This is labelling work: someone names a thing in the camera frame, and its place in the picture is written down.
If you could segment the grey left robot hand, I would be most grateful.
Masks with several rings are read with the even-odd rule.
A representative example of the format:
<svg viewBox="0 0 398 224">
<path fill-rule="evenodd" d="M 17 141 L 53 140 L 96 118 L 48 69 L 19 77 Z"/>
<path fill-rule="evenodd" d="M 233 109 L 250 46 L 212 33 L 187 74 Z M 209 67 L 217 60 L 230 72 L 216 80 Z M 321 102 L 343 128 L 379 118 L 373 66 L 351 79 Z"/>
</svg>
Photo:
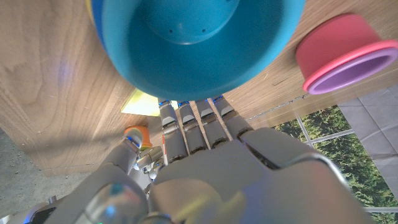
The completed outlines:
<svg viewBox="0 0 398 224">
<path fill-rule="evenodd" d="M 222 97 L 176 113 L 160 100 L 165 166 L 148 193 L 129 176 L 143 145 L 121 143 L 48 223 L 371 223 L 338 168 L 271 128 L 253 129 Z"/>
</svg>

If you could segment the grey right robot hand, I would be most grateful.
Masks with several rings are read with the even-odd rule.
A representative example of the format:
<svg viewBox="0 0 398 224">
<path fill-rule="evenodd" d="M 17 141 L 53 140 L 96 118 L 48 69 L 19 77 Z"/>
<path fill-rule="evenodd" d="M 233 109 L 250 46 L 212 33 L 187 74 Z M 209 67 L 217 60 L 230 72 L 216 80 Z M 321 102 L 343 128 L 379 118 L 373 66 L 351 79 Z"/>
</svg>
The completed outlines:
<svg viewBox="0 0 398 224">
<path fill-rule="evenodd" d="M 141 171 L 153 183 L 159 171 L 165 166 L 164 152 L 160 146 L 145 148 L 138 155 L 133 168 Z"/>
</svg>

